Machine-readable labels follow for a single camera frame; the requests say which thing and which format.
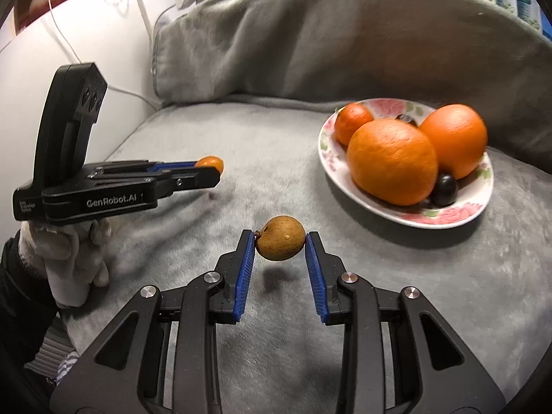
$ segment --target blue object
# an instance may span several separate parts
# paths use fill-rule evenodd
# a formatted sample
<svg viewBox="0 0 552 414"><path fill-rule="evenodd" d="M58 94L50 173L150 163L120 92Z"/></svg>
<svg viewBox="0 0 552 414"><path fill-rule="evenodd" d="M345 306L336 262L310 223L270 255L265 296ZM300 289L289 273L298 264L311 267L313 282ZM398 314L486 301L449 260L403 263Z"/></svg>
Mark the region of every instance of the blue object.
<svg viewBox="0 0 552 414"><path fill-rule="evenodd" d="M249 282L253 272L253 260L255 258L255 234L251 232L247 240L247 247L242 260L241 268L236 281L236 301L234 303L234 320L239 322L245 311L245 302L249 291Z"/></svg>
<svg viewBox="0 0 552 414"><path fill-rule="evenodd" d="M316 312L320 316L320 320L323 323L328 321L329 311L326 301L326 282L320 269L318 257L314 250L313 240L310 233L305 238L305 260L307 262L308 277L311 281L311 288L313 289L314 304L316 306Z"/></svg>
<svg viewBox="0 0 552 414"><path fill-rule="evenodd" d="M195 167L196 161L160 161L155 164L153 167L148 169L148 171L160 171L162 169L176 169L176 168L193 168Z"/></svg>
<svg viewBox="0 0 552 414"><path fill-rule="evenodd" d="M552 25L550 24L550 21L545 16L544 12L541 11L541 19L543 22L543 34L548 37L548 39L552 40Z"/></svg>

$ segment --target white wall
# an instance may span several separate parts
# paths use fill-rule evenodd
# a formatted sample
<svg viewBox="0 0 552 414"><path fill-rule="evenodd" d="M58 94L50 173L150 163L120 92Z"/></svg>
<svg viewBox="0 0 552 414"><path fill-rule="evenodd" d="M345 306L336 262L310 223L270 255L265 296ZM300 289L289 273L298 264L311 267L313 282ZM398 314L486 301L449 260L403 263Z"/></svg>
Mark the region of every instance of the white wall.
<svg viewBox="0 0 552 414"><path fill-rule="evenodd" d="M96 62L106 81L156 99L149 39L136 0L68 0L53 9L62 33L83 62ZM150 22L173 0L144 0ZM0 53L0 241L15 234L14 189L32 177L40 117L56 69L76 62L49 13ZM106 159L154 109L108 90L92 130L87 161ZM137 157L154 160L155 157Z"/></svg>

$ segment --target pink flower pattern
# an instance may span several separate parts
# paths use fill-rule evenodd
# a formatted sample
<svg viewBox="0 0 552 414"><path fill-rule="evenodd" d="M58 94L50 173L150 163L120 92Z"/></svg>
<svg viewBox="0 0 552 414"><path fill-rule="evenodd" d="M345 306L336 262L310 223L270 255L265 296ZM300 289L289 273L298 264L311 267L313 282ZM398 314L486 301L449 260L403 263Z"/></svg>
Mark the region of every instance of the pink flower pattern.
<svg viewBox="0 0 552 414"><path fill-rule="evenodd" d="M459 207L448 207L443 210L426 210L422 213L407 213L401 215L402 219L407 221L419 222L420 224L452 224L453 222L463 221L476 214L481 209L481 204L465 203Z"/></svg>
<svg viewBox="0 0 552 414"><path fill-rule="evenodd" d="M333 156L333 153L330 151L330 152L323 152L322 153L322 157L324 157L324 160L326 161L326 164L328 165L328 167L332 170L332 171L336 171L336 165L334 163L334 156Z"/></svg>
<svg viewBox="0 0 552 414"><path fill-rule="evenodd" d="M326 131L328 131L328 130L333 131L333 125L335 124L335 122L336 122L336 117L331 116L324 123L324 128L323 129L326 130Z"/></svg>
<svg viewBox="0 0 552 414"><path fill-rule="evenodd" d="M394 98L372 99L370 106L376 112L374 115L379 118L395 118L406 111L406 103Z"/></svg>

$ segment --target gray blanket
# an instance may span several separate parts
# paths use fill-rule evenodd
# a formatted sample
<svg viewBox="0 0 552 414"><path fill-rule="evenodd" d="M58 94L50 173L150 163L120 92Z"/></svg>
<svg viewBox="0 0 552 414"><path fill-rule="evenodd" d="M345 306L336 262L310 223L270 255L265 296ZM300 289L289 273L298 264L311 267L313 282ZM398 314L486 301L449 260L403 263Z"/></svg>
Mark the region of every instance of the gray blanket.
<svg viewBox="0 0 552 414"><path fill-rule="evenodd" d="M112 159L217 155L225 172L213 190L114 220L110 286L66 316L80 352L141 286L184 285L242 229L286 214L374 285L418 286L506 398L523 385L552 337L548 41L479 0L206 0L159 32L154 72L167 102L241 102L169 107ZM475 222L387 221L336 189L316 151L339 106L324 102L371 96L471 104L495 146L541 169L490 149L495 190ZM218 339L226 414L334 411L342 331L321 325L303 254L256 257L242 322Z"/></svg>
<svg viewBox="0 0 552 414"><path fill-rule="evenodd" d="M463 102L492 145L552 172L552 43L482 0L205 0L159 31L153 70L157 95L185 104Z"/></svg>
<svg viewBox="0 0 552 414"><path fill-rule="evenodd" d="M328 252L374 285L419 287L512 397L552 337L551 176L490 150L495 190L476 222L437 231L401 226L326 178L316 143L328 116L223 103L165 109L143 124L112 159L214 154L225 171L213 190L174 194L154 211L119 217L111 284L67 323L77 350L143 285L185 285L234 250L242 229L285 214L318 230ZM220 327L218 343L226 414L335 409L342 329L320 323L303 253L282 263L256 256L242 322Z"/></svg>

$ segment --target white plate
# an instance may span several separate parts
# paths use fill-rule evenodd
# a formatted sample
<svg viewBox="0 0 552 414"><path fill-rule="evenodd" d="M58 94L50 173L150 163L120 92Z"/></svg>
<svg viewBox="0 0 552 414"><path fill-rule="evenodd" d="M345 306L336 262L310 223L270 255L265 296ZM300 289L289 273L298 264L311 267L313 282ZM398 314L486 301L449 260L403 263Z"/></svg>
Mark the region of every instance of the white plate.
<svg viewBox="0 0 552 414"><path fill-rule="evenodd" d="M435 110L414 101L394 98L373 98L359 103L368 107L374 119L408 114L418 125ZM345 150L333 138L333 125L338 113L339 110L336 110L322 126L318 136L318 156L329 178L362 207L399 224L428 229L461 226L477 218L487 207L495 180L487 153L483 155L479 166L458 182L460 190L456 202L445 208L432 208L427 201L398 207L363 192L351 180Z"/></svg>

